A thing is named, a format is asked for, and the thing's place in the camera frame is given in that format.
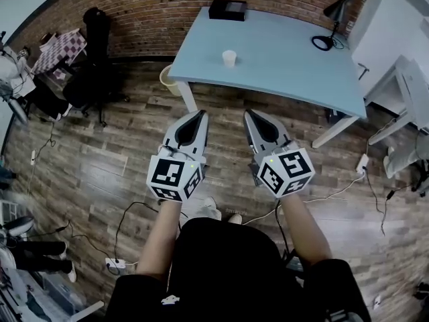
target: yellow trash bin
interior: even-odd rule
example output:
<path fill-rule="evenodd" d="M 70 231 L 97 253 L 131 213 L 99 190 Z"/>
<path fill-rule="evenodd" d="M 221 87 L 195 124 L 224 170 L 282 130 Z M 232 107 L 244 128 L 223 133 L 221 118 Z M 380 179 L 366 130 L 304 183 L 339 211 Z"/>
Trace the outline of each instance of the yellow trash bin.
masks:
<path fill-rule="evenodd" d="M 168 77 L 168 73 L 170 72 L 171 67 L 172 67 L 172 64 L 171 64 L 171 65 L 169 65 L 169 66 L 167 66 L 167 67 L 165 67 L 165 68 L 161 71 L 161 74 L 160 74 L 160 81 L 161 81 L 161 83 L 162 83 L 165 87 L 167 87 L 167 88 L 168 88 L 168 90 L 169 90 L 173 95 L 180 97 L 180 96 L 182 96 L 182 95 L 180 94 L 180 91 L 179 91 L 179 88 L 178 88 L 177 82 L 176 82 L 176 81 L 174 81 L 174 80 L 172 80 L 172 79 L 170 79 L 170 78 Z"/>

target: black box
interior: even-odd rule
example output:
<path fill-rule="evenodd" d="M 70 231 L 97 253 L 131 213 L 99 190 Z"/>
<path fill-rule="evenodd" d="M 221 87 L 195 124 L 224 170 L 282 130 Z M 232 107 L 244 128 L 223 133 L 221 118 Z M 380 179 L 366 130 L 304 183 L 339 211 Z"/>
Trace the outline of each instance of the black box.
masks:
<path fill-rule="evenodd" d="M 244 21 L 247 9 L 246 1 L 213 0 L 208 9 L 210 19 L 225 19 Z"/>

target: checkered tablecloth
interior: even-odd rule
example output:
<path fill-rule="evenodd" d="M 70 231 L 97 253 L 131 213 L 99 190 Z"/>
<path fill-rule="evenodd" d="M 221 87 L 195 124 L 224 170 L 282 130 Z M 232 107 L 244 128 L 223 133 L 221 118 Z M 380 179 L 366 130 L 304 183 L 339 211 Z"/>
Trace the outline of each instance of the checkered tablecloth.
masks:
<path fill-rule="evenodd" d="M 51 48 L 42 52 L 32 68 L 32 73 L 41 74 L 52 70 L 65 56 L 68 57 L 66 63 L 72 64 L 85 46 L 86 40 L 80 34 L 79 29 L 60 35 Z M 59 68 L 54 71 L 54 76 L 59 80 L 64 80 L 66 73 Z"/>

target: black shirt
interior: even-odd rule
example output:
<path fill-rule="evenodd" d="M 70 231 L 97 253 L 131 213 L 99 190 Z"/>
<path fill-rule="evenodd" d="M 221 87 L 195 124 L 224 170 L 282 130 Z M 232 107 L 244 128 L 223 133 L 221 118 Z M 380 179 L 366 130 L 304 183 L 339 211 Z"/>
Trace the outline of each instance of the black shirt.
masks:
<path fill-rule="evenodd" d="M 178 301 L 163 304 L 167 297 Z M 206 317 L 261 314 L 283 321 L 324 321 L 326 310 L 338 309 L 370 321 L 346 262 L 317 263 L 306 271 L 302 288 L 285 269 L 266 234 L 244 225 L 199 218 L 187 222 L 176 241 L 168 288 L 149 276 L 122 276 L 106 319 L 190 317 L 204 311 Z"/>

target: black desk lamp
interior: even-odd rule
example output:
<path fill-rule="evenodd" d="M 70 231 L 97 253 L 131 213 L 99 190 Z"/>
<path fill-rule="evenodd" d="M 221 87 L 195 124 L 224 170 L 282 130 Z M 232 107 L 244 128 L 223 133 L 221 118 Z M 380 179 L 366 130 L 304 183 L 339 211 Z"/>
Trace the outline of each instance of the black desk lamp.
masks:
<path fill-rule="evenodd" d="M 314 44 L 314 46 L 320 50 L 328 51 L 334 46 L 334 35 L 338 31 L 338 27 L 340 26 L 340 22 L 342 22 L 346 4 L 349 2 L 349 0 L 338 0 L 337 2 L 333 3 L 331 6 L 328 6 L 323 10 L 323 14 L 327 16 L 329 19 L 332 19 L 334 21 L 334 29 L 332 31 L 332 34 L 327 36 L 314 36 L 311 39 L 311 42 Z"/>

